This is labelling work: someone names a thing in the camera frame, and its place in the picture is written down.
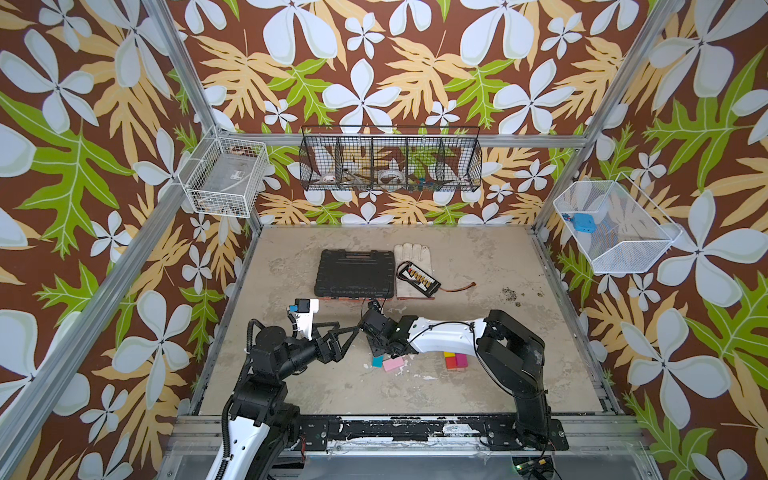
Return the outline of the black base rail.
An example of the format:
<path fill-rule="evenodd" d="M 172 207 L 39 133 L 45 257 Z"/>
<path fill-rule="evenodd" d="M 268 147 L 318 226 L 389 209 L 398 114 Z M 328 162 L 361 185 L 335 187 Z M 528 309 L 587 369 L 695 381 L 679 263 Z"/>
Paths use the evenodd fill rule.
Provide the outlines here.
<path fill-rule="evenodd" d="M 563 452 L 569 449 L 559 420 L 549 421 L 548 433 L 543 437 L 520 435 L 515 428 L 515 421 L 511 413 L 357 417 L 303 415 L 299 420 L 299 434 L 308 451 L 321 451 L 332 442 L 359 439 L 426 444 L 446 438 L 474 441 L 492 451 L 548 449 Z"/>

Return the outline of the magenta block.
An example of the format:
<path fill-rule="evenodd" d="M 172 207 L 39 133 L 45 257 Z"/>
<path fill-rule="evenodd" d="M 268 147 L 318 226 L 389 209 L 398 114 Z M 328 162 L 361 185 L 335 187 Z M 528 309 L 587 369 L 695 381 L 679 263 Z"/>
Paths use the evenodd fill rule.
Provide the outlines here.
<path fill-rule="evenodd" d="M 457 369 L 465 369 L 468 367 L 468 358 L 465 354 L 457 353 L 455 355 L 455 363 Z"/>

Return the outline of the aluminium frame post left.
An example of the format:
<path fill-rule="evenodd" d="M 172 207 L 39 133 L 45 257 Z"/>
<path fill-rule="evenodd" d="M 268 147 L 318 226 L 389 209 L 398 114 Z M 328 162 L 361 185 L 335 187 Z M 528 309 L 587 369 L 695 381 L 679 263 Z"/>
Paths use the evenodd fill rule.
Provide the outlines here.
<path fill-rule="evenodd" d="M 198 116 L 199 124 L 202 127 L 201 139 L 204 132 L 210 128 L 219 128 L 226 131 L 219 125 L 213 115 L 212 105 L 206 97 L 202 83 L 194 69 L 190 54 L 188 53 L 184 42 L 178 36 L 178 30 L 174 24 L 167 3 L 164 1 L 144 1 L 142 5 L 147 10 L 149 19 L 156 24 L 156 30 L 160 35 L 162 44 L 168 51 L 168 56 L 178 77 L 178 82 L 187 94 L 191 111 Z M 256 212 L 255 205 L 252 211 L 252 216 L 244 220 L 247 221 L 256 236 L 261 234 L 263 224 Z"/>

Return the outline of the aluminium frame post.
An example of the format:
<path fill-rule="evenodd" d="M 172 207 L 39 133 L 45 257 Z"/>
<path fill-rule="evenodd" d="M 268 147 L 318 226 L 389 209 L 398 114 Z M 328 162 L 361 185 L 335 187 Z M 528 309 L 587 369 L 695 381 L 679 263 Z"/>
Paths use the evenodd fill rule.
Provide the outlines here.
<path fill-rule="evenodd" d="M 147 10 L 149 19 L 156 24 L 156 30 L 160 35 L 162 44 L 168 51 L 168 56 L 178 77 L 178 82 L 187 94 L 191 111 L 198 116 L 199 124 L 202 127 L 201 139 L 204 132 L 210 128 L 219 128 L 226 131 L 219 125 L 213 115 L 212 105 L 206 97 L 202 83 L 194 69 L 190 54 L 188 53 L 184 42 L 178 36 L 178 30 L 174 24 L 167 3 L 164 1 L 144 1 L 142 5 Z M 252 211 L 252 216 L 244 220 L 247 221 L 256 236 L 261 234 L 263 224 L 256 212 L 255 205 Z"/>
<path fill-rule="evenodd" d="M 545 199 L 539 214 L 536 217 L 534 232 L 546 227 L 550 216 L 554 212 L 554 201 L 570 185 L 574 178 L 578 178 L 581 165 L 589 159 L 590 152 L 596 148 L 598 135 L 606 129 L 609 117 L 619 105 L 634 76 L 640 71 L 640 67 L 647 60 L 656 40 L 664 32 L 670 17 L 675 14 L 684 1 L 662 0 L 655 3 L 654 8 L 644 22 L 636 39 L 624 57 L 617 74 L 608 86 L 605 96 L 593 116 L 590 125 L 585 128 L 580 143 L 574 145 L 574 153 L 557 181 Z"/>

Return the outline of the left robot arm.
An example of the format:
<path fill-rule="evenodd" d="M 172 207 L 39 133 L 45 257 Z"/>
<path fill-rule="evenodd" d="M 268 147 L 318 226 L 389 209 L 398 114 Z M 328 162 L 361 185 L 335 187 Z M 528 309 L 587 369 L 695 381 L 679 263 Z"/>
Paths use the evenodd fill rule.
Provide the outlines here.
<path fill-rule="evenodd" d="M 300 441 L 300 408 L 286 401 L 286 379 L 319 361 L 341 361 L 359 333 L 356 326 L 321 324 L 310 339 L 289 336 L 280 326 L 252 319 L 246 360 L 221 412 L 221 447 L 209 479 L 266 479 L 288 447 Z"/>

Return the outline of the black red tool case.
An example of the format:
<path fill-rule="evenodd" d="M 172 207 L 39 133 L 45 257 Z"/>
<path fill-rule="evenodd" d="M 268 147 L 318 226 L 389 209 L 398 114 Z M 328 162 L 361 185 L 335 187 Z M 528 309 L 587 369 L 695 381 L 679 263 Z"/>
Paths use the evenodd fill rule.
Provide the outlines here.
<path fill-rule="evenodd" d="M 394 293 L 393 251 L 322 251 L 314 286 L 316 297 L 389 299 Z"/>

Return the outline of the black charging board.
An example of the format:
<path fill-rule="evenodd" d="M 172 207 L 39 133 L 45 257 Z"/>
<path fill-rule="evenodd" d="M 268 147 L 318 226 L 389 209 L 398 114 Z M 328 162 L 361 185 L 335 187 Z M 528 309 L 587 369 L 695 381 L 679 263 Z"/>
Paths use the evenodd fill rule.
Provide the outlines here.
<path fill-rule="evenodd" d="M 412 261 L 400 263 L 396 269 L 398 280 L 413 287 L 426 298 L 431 298 L 441 288 L 441 283 Z"/>

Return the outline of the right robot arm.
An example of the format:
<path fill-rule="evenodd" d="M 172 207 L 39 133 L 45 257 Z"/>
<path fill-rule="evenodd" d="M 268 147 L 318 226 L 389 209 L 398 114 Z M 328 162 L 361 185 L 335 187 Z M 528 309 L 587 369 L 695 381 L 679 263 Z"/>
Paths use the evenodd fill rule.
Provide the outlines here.
<path fill-rule="evenodd" d="M 506 312 L 493 309 L 483 318 L 468 321 L 416 316 L 395 321 L 370 304 L 359 328 L 391 358 L 430 352 L 475 357 L 515 403 L 514 420 L 494 425 L 485 434 L 489 449 L 569 449 L 562 423 L 552 417 L 546 398 L 545 342 Z"/>

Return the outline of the aluminium frame post right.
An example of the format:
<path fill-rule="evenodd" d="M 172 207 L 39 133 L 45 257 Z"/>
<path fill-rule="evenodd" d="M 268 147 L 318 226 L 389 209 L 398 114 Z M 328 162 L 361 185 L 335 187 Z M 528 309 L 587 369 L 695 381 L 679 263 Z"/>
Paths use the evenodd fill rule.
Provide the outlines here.
<path fill-rule="evenodd" d="M 581 165 L 589 159 L 590 152 L 596 148 L 598 135 L 606 129 L 609 117 L 619 105 L 634 76 L 640 71 L 640 67 L 647 60 L 656 40 L 664 32 L 670 17 L 675 14 L 684 1 L 662 0 L 655 3 L 654 8 L 644 22 L 636 39 L 624 57 L 617 74 L 608 86 L 605 96 L 593 116 L 590 125 L 585 128 L 580 143 L 574 145 L 574 153 L 557 181 L 545 199 L 539 214 L 536 217 L 534 232 L 546 227 L 550 216 L 554 212 L 554 201 L 570 185 L 574 178 L 578 178 Z"/>

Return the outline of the pink block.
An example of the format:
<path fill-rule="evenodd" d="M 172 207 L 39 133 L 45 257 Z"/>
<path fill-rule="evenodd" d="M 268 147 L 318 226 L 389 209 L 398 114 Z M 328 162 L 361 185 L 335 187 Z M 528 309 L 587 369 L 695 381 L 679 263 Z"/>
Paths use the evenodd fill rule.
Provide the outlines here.
<path fill-rule="evenodd" d="M 397 370 L 405 365 L 404 357 L 390 358 L 382 363 L 382 368 L 385 372 Z"/>

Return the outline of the blue object in basket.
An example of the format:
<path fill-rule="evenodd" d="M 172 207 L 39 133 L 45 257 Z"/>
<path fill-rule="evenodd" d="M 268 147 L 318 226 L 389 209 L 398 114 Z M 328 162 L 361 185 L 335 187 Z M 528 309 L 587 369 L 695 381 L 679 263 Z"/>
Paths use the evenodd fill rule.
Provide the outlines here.
<path fill-rule="evenodd" d="M 570 222 L 578 233 L 593 234 L 597 231 L 597 223 L 590 214 L 574 213 L 570 217 Z"/>

